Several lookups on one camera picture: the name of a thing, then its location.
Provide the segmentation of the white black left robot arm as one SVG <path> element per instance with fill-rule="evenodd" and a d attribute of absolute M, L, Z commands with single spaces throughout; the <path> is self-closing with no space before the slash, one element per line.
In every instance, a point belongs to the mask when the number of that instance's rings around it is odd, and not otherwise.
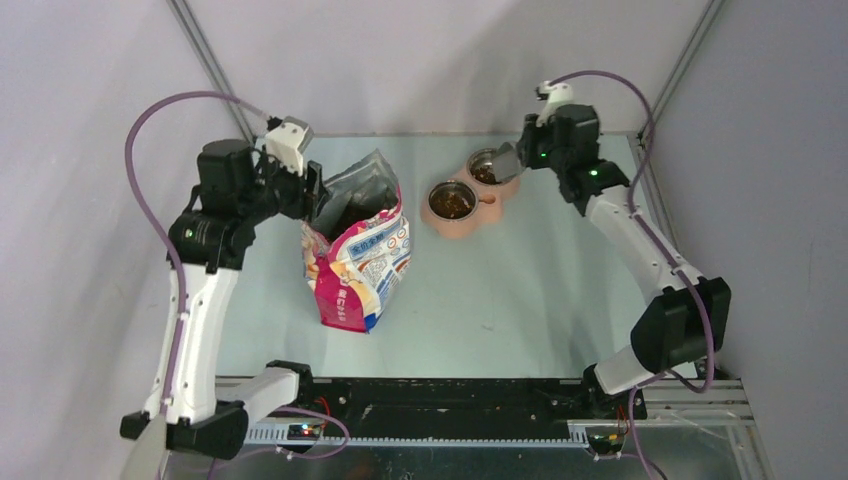
<path fill-rule="evenodd" d="M 136 455 L 231 460 L 269 414 L 282 407 L 299 417 L 314 408 L 311 369 L 297 362 L 272 361 L 224 394 L 216 389 L 226 311 L 258 225 L 278 215 L 308 219 L 322 205 L 321 168 L 304 159 L 307 146 L 307 139 L 266 135 L 202 148 L 188 206 L 159 229 L 170 265 L 166 334 L 143 407 L 119 426 Z"/>

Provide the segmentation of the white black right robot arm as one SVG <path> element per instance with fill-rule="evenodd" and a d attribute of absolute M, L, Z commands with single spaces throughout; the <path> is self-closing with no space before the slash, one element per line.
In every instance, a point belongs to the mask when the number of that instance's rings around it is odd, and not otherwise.
<path fill-rule="evenodd" d="M 721 277 L 704 276 L 645 218 L 632 183 L 600 155 L 600 122 L 589 105 L 566 104 L 548 118 L 528 114 L 517 143 L 522 165 L 555 173 L 564 200 L 613 245 L 635 279 L 646 309 L 628 346 L 588 370 L 581 392 L 585 411 L 606 418 L 621 393 L 674 367 L 711 361 L 721 349 L 731 290 Z"/>

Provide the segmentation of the metal food scoop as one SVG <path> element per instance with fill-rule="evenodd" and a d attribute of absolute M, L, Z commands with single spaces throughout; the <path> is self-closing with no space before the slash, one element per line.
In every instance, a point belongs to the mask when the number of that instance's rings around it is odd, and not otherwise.
<path fill-rule="evenodd" d="M 497 147 L 490 159 L 491 172 L 497 184 L 512 181 L 526 169 L 514 142 L 504 142 Z"/>

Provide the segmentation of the pet food bag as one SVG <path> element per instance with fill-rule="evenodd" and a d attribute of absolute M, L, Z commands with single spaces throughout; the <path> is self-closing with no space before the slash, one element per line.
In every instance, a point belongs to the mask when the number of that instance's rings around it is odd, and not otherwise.
<path fill-rule="evenodd" d="M 400 182 L 375 150 L 325 185 L 329 199 L 320 214 L 301 224 L 304 278 L 322 325 L 367 333 L 411 261 Z"/>

